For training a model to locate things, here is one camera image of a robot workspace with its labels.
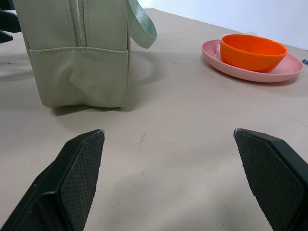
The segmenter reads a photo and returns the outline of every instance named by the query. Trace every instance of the table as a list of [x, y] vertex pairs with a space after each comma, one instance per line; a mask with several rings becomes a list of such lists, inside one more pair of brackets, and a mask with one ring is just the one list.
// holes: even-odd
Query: table
[[[286, 140], [308, 161], [307, 67], [277, 84], [239, 80], [201, 57], [233, 31], [148, 9], [159, 38], [132, 44], [131, 107], [42, 106], [21, 34], [0, 46], [0, 224], [76, 135], [106, 141], [86, 231], [270, 231], [252, 195], [235, 128]], [[308, 52], [288, 47], [299, 59]]]

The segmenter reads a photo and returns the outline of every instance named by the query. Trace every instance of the bag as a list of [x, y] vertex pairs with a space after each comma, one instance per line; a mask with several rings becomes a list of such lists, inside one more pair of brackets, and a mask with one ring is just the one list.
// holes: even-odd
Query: bag
[[137, 0], [14, 0], [38, 92], [46, 107], [123, 107], [130, 34], [157, 38]]

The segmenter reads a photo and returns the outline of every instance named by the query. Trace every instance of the wall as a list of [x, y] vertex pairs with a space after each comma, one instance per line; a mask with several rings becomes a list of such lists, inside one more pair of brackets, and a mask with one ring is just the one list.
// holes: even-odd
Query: wall
[[143, 7], [188, 17], [308, 50], [306, 0], [139, 0]]

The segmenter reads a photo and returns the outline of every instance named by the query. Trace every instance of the plate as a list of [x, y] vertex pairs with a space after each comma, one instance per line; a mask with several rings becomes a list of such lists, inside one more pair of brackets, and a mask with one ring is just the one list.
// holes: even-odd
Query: plate
[[304, 64], [295, 56], [287, 53], [279, 65], [268, 73], [247, 71], [225, 64], [215, 57], [216, 44], [219, 40], [210, 40], [203, 44], [202, 54], [204, 59], [215, 69], [236, 77], [254, 82], [275, 83], [296, 77], [303, 69]]

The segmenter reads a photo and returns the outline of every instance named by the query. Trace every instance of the bag handle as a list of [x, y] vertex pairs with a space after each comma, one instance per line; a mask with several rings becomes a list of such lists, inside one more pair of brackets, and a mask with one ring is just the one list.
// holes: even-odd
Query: bag handle
[[157, 39], [154, 23], [138, 3], [138, 0], [126, 0], [129, 31], [132, 39], [141, 47], [150, 48]]

